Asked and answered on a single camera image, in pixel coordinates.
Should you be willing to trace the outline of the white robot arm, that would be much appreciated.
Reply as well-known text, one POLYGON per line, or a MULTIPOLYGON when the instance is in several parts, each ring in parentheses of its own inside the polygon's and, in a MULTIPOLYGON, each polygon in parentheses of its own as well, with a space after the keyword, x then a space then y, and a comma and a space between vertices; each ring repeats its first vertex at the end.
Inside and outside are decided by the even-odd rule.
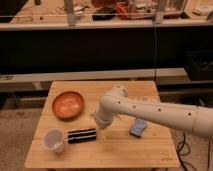
POLYGON ((144 119, 213 140, 213 108, 133 100, 127 97, 125 87, 113 86, 100 98, 95 121, 100 128, 106 128, 115 114, 144 119))

